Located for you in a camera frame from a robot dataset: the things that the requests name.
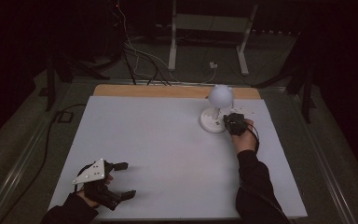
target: white table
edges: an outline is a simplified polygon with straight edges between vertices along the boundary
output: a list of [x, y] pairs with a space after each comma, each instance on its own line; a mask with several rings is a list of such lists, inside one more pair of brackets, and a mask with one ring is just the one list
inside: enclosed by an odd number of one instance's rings
[[[178, 95], [209, 90], [172, 89]], [[150, 90], [153, 87], [146, 88], [145, 94], [150, 95]], [[128, 170], [112, 173], [115, 179], [109, 189], [117, 193], [135, 189], [137, 193], [114, 212], [98, 208], [98, 220], [238, 218], [238, 162], [230, 137], [227, 132], [207, 133], [199, 124], [200, 113], [209, 106], [200, 98], [91, 96], [50, 207], [64, 202], [84, 165], [103, 158], [129, 163]], [[289, 217], [306, 216], [264, 101], [237, 99], [235, 107], [255, 121], [261, 142], [258, 158], [270, 170], [283, 212]]]

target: desk lamp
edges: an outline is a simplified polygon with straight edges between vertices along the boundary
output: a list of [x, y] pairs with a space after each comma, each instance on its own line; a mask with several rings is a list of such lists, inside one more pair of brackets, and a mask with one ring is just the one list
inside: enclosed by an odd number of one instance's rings
[[208, 100], [213, 107], [209, 107], [201, 113], [201, 127], [210, 133], [222, 133], [226, 127], [220, 109], [232, 104], [232, 89], [226, 85], [215, 85], [209, 93]]

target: black sleeve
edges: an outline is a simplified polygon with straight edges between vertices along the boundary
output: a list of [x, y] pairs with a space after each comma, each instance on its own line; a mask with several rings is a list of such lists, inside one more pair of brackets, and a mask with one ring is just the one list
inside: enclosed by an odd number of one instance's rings
[[97, 215], [98, 212], [94, 208], [75, 193], [71, 193], [63, 206], [55, 206], [45, 214], [41, 224], [88, 224]]
[[255, 152], [244, 150], [237, 155], [240, 182], [236, 208], [245, 223], [288, 223], [274, 195], [269, 168], [257, 159]]

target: white desk frame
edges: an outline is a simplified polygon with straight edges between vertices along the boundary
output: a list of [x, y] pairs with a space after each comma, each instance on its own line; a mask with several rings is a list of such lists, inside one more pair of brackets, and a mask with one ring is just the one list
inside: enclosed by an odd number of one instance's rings
[[251, 33], [252, 30], [252, 25], [255, 18], [255, 13], [257, 12], [257, 7], [258, 5], [253, 5], [252, 12], [249, 18], [186, 15], [186, 14], [178, 14], [176, 12], [176, 0], [173, 0], [172, 39], [171, 39], [171, 50], [170, 50], [170, 59], [168, 62], [168, 69], [173, 72], [176, 67], [176, 50], [177, 50], [176, 30], [177, 29], [214, 30], [214, 31], [243, 33], [243, 40], [237, 46], [237, 54], [241, 67], [241, 74], [243, 76], [248, 76], [249, 70], [243, 52], [245, 50], [245, 46], [246, 46], [246, 42], [248, 41], [249, 34]]

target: gray carpet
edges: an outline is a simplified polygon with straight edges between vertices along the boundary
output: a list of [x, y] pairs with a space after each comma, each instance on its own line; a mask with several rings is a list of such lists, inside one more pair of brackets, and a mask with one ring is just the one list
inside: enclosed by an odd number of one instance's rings
[[[228, 47], [194, 47], [180, 46], [176, 71], [171, 73], [173, 80], [162, 63], [158, 64], [163, 76], [172, 84], [197, 83], [210, 80], [213, 73], [208, 68], [209, 62], [217, 62], [215, 78], [209, 83], [223, 83], [229, 85], [246, 86], [261, 82], [279, 73], [284, 59], [290, 52], [296, 39], [284, 35], [251, 35], [245, 51], [251, 75], [242, 77], [236, 54], [232, 46]], [[141, 51], [168, 61], [169, 42], [162, 38], [153, 44], [146, 44], [143, 39], [133, 41], [133, 46]], [[135, 65], [135, 58], [129, 56], [131, 65]], [[147, 76], [154, 74], [154, 68], [144, 60], [139, 61], [139, 74]], [[69, 105], [86, 104], [94, 88], [99, 83], [130, 83], [131, 76], [126, 64], [118, 62], [103, 75], [109, 76], [110, 81], [101, 82], [77, 72], [72, 84], [59, 85], [58, 101], [53, 108], [63, 109]], [[139, 75], [138, 83], [146, 83], [149, 77]], [[25, 172], [20, 176], [18, 186], [5, 202], [6, 210], [16, 201], [27, 184], [35, 176], [44, 155], [47, 140], [47, 126], [52, 113], [45, 112], [47, 99], [37, 96], [40, 88], [45, 87], [46, 74], [39, 75], [35, 82], [37, 90], [28, 97], [21, 108], [7, 122], [0, 131], [0, 187], [3, 186], [7, 174], [16, 160], [26, 148], [34, 148], [30, 162]], [[310, 110], [311, 124], [306, 124], [299, 116], [300, 101], [298, 96], [287, 95], [281, 87], [287, 84], [287, 79], [260, 90], [265, 99], [270, 115], [280, 137], [285, 155], [300, 189], [308, 217], [296, 219], [295, 223], [358, 223], [358, 164], [352, 156], [345, 138], [329, 113], [317, 87], [312, 89], [312, 100], [316, 108]], [[72, 145], [77, 126], [81, 120], [84, 106], [70, 109], [75, 113], [71, 123], [54, 123], [49, 135], [48, 157], [42, 172], [11, 210], [4, 223], [38, 223], [46, 213], [49, 200], [57, 184], [61, 169], [65, 163], [67, 153]], [[43, 132], [38, 133], [38, 127], [44, 126]], [[321, 160], [327, 161], [327, 167]], [[332, 190], [329, 183], [338, 190]], [[339, 192], [348, 205], [353, 218], [345, 221], [345, 214], [341, 213], [341, 202], [335, 201], [334, 193]]]

